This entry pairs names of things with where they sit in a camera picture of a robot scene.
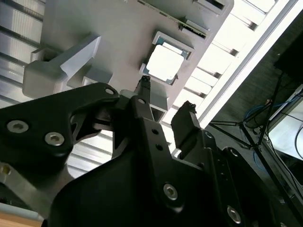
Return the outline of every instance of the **gray plastic part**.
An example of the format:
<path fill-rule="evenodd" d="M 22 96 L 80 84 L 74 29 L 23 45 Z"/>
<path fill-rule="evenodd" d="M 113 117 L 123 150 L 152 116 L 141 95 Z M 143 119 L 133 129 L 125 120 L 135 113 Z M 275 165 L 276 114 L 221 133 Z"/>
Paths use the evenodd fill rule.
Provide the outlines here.
<path fill-rule="evenodd" d="M 28 64 L 24 69 L 23 94 L 39 98 L 64 91 L 67 81 L 95 56 L 99 42 L 99 35 L 89 35 L 50 61 Z M 36 58 L 43 58 L 43 53 L 38 53 Z"/>
<path fill-rule="evenodd" d="M 225 8 L 225 1 L 224 0 L 213 0 L 213 2 L 218 3 L 220 5 L 222 5 L 222 9 L 218 8 L 217 6 L 215 6 L 214 4 L 212 4 L 210 1 L 206 1 L 206 0 L 195 0 L 197 3 L 203 5 L 204 7 L 208 8 L 209 10 L 211 10 L 212 12 L 214 12 L 217 15 L 221 15 L 224 12 L 224 8 Z"/>
<path fill-rule="evenodd" d="M 113 74 L 91 67 L 87 74 L 83 77 L 82 86 L 101 82 L 108 84 Z"/>

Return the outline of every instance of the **screw hole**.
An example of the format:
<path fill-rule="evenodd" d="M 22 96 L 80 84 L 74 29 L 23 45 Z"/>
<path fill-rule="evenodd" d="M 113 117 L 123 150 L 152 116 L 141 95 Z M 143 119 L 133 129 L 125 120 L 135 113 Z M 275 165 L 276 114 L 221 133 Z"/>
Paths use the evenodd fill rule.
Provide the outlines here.
<path fill-rule="evenodd" d="M 106 93 L 109 93 L 110 95 L 114 94 L 114 91 L 109 88 L 106 88 L 105 91 L 106 91 Z"/>
<path fill-rule="evenodd" d="M 5 175 L 10 175 L 11 169 L 9 166 L 5 165 L 1 167 L 0 172 Z"/>
<path fill-rule="evenodd" d="M 56 141 L 56 142 L 58 142 L 60 140 L 60 138 L 58 136 L 56 136 L 56 135 L 51 136 L 50 139 L 52 141 Z"/>
<path fill-rule="evenodd" d="M 200 162 L 197 166 L 204 170 L 204 163 Z"/>
<path fill-rule="evenodd" d="M 159 145 L 159 144 L 156 145 L 156 148 L 157 148 L 158 150 L 163 150 L 163 147 L 162 147 L 161 145 Z"/>
<path fill-rule="evenodd" d="M 138 101 L 139 101 L 139 103 L 142 103 L 142 104 L 145 104 L 145 103 L 146 103 L 146 102 L 145 102 L 143 99 L 141 99 L 141 98 L 139 98 Z"/>
<path fill-rule="evenodd" d="M 19 130 L 21 130 L 21 129 L 23 129 L 24 127 L 23 127 L 22 124 L 17 123 L 17 124 L 14 124 L 14 125 L 13 125 L 13 128 L 14 128 L 14 129 L 19 129 Z"/>
<path fill-rule="evenodd" d="M 174 195 L 175 192 L 172 188 L 167 188 L 167 192 L 170 194 L 170 195 Z"/>
<path fill-rule="evenodd" d="M 225 164 L 223 163 L 223 161 L 221 161 L 220 159 L 218 159 L 218 164 L 219 164 L 220 166 L 225 166 Z"/>
<path fill-rule="evenodd" d="M 155 129 L 152 129 L 151 131 L 152 131 L 153 134 L 156 134 L 156 135 L 159 134 L 159 132 L 157 130 L 155 130 Z"/>
<path fill-rule="evenodd" d="M 222 178 L 223 180 L 225 180 L 225 181 L 228 180 L 227 177 L 226 177 L 226 175 L 225 175 L 224 173 L 221 173 L 221 178 Z"/>

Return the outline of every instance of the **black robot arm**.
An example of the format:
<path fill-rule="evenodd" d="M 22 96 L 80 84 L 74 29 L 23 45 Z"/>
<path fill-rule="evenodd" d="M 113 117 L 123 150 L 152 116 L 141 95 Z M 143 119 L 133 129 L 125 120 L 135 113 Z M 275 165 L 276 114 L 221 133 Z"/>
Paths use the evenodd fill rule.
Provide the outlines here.
<path fill-rule="evenodd" d="M 171 126 L 171 156 L 150 108 L 150 78 L 132 96 L 97 83 L 0 110 L 0 182 L 44 227 L 300 226 L 301 201 L 281 203 L 238 151 L 220 150 L 185 102 Z M 73 179 L 79 141 L 114 132 L 112 159 Z"/>

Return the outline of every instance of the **blue cable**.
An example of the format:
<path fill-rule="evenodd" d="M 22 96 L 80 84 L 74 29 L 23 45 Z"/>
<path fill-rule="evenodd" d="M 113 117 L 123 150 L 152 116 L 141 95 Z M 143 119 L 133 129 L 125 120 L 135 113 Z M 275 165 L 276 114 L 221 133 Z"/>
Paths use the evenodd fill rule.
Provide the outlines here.
<path fill-rule="evenodd" d="M 282 106 L 282 105 L 284 105 L 284 104 L 291 103 L 291 102 L 295 101 L 297 98 L 298 98 L 298 95 L 296 95 L 295 97 L 293 97 L 293 98 L 292 98 L 291 100 L 289 100 L 289 101 L 286 101 L 286 102 L 284 102 L 284 103 L 276 104 L 276 105 L 274 105 L 274 107 L 279 107 L 279 106 Z M 261 108 L 263 108 L 264 106 L 265 106 L 265 105 L 258 105 L 258 106 L 253 107 L 252 109 L 250 109 L 250 110 L 248 110 L 248 111 L 246 112 L 244 118 L 245 118 L 245 119 L 248 118 L 248 117 L 251 115 L 250 113 L 251 113 L 252 111 L 261 109 Z"/>
<path fill-rule="evenodd" d="M 279 106 L 282 106 L 282 105 L 284 105 L 284 104 L 291 103 L 291 102 L 295 101 L 296 99 L 299 98 L 299 97 L 298 97 L 299 94 L 300 94 L 300 93 L 298 93 L 297 95 L 295 95 L 295 96 L 294 96 L 291 100 L 289 100 L 289 101 L 286 101 L 286 102 L 283 102 L 283 103 L 279 103 L 279 104 L 274 105 L 274 107 L 279 107 Z M 261 109 L 261 108 L 263 108 L 264 106 L 265 106 L 265 105 L 258 105 L 258 106 L 253 107 L 252 109 L 248 110 L 248 111 L 246 112 L 246 114 L 245 114 L 245 119 L 248 118 L 248 117 L 251 115 L 251 114 L 250 114 L 251 112 L 253 112 L 253 111 L 255 111 L 255 110 L 258 110 L 258 109 Z M 253 152 L 253 159 L 254 159 L 254 162 L 255 162 L 256 166 L 257 166 L 260 170 L 262 170 L 263 172 L 266 172 L 266 173 L 267 173 L 266 169 L 262 168 L 262 167 L 258 164 L 258 162 L 257 162 L 257 157 L 256 157 L 256 153 L 255 153 L 255 152 Z"/>
<path fill-rule="evenodd" d="M 256 153 L 255 153 L 255 152 L 253 153 L 253 158 L 254 158 L 254 162 L 255 162 L 255 164 L 257 165 L 257 167 L 258 167 L 260 170 L 262 170 L 263 172 L 267 173 L 266 169 L 262 168 L 262 167 L 258 164 L 258 162 L 257 162 L 257 157 L 256 157 Z"/>

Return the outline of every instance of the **metal rod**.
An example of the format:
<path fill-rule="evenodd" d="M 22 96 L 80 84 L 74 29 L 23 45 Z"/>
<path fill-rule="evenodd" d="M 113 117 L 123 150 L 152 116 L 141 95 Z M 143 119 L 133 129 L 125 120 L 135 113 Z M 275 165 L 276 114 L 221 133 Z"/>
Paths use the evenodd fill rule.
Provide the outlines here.
<path fill-rule="evenodd" d="M 228 124 L 228 123 L 216 123 L 216 122 L 211 122 L 213 125 L 224 125 L 224 126 L 237 126 L 236 124 Z"/>
<path fill-rule="evenodd" d="M 251 145 L 250 145 L 250 144 L 248 144 L 248 143 L 246 143 L 246 142 L 240 140 L 239 138 L 237 138 L 237 137 L 231 135 L 231 134 L 228 133 L 227 131 L 225 131 L 225 130 L 223 130 L 223 129 L 217 127 L 217 126 L 215 126 L 214 124 L 209 123 L 209 126 L 213 127 L 214 129 L 217 129 L 218 131 L 224 133 L 225 135 L 227 135 L 227 136 L 229 136 L 230 138 L 234 139 L 235 141 L 237 141 L 237 142 L 243 144 L 244 146 L 246 146 L 246 147 L 248 147 L 248 148 L 251 148 Z"/>
<path fill-rule="evenodd" d="M 279 91 L 279 87 L 280 87 L 280 84 L 281 84 L 281 81 L 282 81 L 282 77 L 283 77 L 283 73 L 281 73 L 281 75 L 279 77 L 279 80 L 278 80 L 278 82 L 276 84 L 275 92 L 274 92 L 274 95 L 273 95 L 273 97 L 271 99 L 269 110 L 268 110 L 268 113 L 267 113 L 267 116 L 266 116 L 266 121 L 265 121 L 265 124 L 264 124 L 264 126 L 263 126 L 263 128 L 261 130 L 261 135 L 259 137 L 258 145 L 261 145 L 261 143 L 262 143 L 262 140 L 263 140 L 263 137 L 264 137 L 264 134 L 265 134 L 268 122 L 269 122 L 269 118 L 270 118 L 271 112 L 272 112 L 272 110 L 274 108 L 274 103 L 276 101 L 276 96 L 277 96 L 278 91 Z"/>
<path fill-rule="evenodd" d="M 300 197 L 297 197 L 300 200 L 300 203 L 297 203 L 297 204 L 293 203 L 292 199 L 289 197 L 288 193 L 286 192 L 284 186 L 279 181 L 278 176 L 275 174 L 275 172 L 273 171 L 273 169 L 267 162 L 267 160 L 266 160 L 267 158 L 262 153 L 261 149 L 259 148 L 259 145 L 257 143 L 255 143 L 255 141 L 253 140 L 253 138 L 251 137 L 251 135 L 249 134 L 249 132 L 247 131 L 247 129 L 245 128 L 245 126 L 243 124 L 240 124 L 240 129 L 244 132 L 244 135 L 246 136 L 248 141 L 251 143 L 251 145 L 252 145 L 254 151 L 256 152 L 257 156 L 259 157 L 261 163 L 265 167 L 265 169 L 268 172 L 268 174 L 270 175 L 270 177 L 273 179 L 273 182 L 277 186 L 278 190 L 281 192 L 283 198 L 286 200 L 286 203 L 288 204 L 289 208 L 293 212 L 293 214 L 296 217 L 296 219 L 298 220 L 298 222 L 303 223 L 303 215 L 300 213 L 300 211 L 302 210 L 302 199 Z M 290 186 L 290 188 L 292 190 L 294 190 L 294 188 L 292 187 L 291 184 L 288 184 L 288 185 Z"/>

